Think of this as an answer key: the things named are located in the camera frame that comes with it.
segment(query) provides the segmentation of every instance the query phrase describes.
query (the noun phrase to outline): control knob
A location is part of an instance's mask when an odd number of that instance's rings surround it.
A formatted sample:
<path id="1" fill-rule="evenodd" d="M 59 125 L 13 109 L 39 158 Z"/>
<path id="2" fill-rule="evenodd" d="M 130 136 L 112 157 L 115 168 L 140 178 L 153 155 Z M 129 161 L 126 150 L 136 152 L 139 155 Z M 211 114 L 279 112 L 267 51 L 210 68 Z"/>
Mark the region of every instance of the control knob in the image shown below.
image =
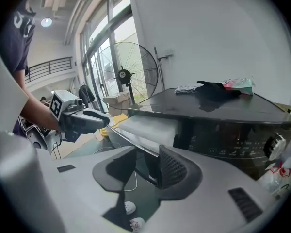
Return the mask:
<path id="1" fill-rule="evenodd" d="M 265 154 L 270 161 L 279 159 L 286 147 L 286 139 L 280 134 L 270 138 L 265 144 Z"/>

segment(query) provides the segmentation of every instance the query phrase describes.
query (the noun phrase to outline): railing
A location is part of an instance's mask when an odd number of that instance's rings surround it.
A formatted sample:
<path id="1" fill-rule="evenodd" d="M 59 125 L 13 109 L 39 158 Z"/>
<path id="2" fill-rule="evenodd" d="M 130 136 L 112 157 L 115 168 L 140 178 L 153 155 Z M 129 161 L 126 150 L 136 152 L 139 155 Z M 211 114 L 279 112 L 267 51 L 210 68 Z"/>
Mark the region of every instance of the railing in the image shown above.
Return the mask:
<path id="1" fill-rule="evenodd" d="M 28 75 L 25 77 L 25 82 L 29 83 L 49 74 L 69 70 L 72 68 L 71 62 L 72 57 L 66 57 L 43 62 L 33 67 L 30 67 Z"/>

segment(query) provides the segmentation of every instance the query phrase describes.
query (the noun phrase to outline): standing fan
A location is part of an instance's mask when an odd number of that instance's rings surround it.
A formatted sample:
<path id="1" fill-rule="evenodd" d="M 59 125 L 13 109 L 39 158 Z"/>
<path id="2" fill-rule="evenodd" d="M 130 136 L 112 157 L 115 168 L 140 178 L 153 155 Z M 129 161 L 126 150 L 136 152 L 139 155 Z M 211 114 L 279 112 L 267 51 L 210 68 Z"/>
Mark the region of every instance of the standing fan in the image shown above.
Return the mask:
<path id="1" fill-rule="evenodd" d="M 116 59 L 112 59 L 112 50 Z M 108 102 L 109 98 L 121 96 L 131 105 L 153 95 L 158 83 L 158 68 L 153 56 L 144 47 L 131 42 L 115 43 L 113 48 L 108 46 L 95 57 L 92 67 L 97 96 L 106 105 L 123 110 L 123 107 Z"/>

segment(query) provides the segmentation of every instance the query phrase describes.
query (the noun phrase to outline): fan stand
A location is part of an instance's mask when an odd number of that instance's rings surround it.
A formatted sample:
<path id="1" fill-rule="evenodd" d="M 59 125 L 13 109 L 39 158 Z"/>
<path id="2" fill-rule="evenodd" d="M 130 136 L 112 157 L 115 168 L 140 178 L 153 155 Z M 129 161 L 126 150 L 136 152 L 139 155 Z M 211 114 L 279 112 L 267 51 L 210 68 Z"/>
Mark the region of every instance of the fan stand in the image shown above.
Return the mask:
<path id="1" fill-rule="evenodd" d="M 134 73 L 130 73 L 128 70 L 123 69 L 123 66 L 121 66 L 121 68 L 122 69 L 118 72 L 118 75 L 115 78 L 118 79 L 122 85 L 126 85 L 126 87 L 128 87 L 131 102 L 132 104 L 136 104 L 134 93 L 132 92 L 132 87 L 131 87 L 131 82 L 130 82 L 130 79 Z"/>

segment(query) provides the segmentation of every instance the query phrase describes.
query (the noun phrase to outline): dark t-shirt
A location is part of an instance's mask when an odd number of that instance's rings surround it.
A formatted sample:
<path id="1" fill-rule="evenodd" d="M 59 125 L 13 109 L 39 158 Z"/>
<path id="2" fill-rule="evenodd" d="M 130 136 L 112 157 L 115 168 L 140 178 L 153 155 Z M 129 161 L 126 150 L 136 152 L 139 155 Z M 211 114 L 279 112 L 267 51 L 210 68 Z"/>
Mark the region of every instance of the dark t-shirt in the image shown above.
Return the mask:
<path id="1" fill-rule="evenodd" d="M 35 28 L 34 15 L 22 3 L 11 13 L 1 32 L 0 55 L 12 75 L 20 70 L 25 70 L 25 75 L 28 74 L 27 55 Z M 19 122 L 16 122 L 13 133 L 24 136 Z"/>

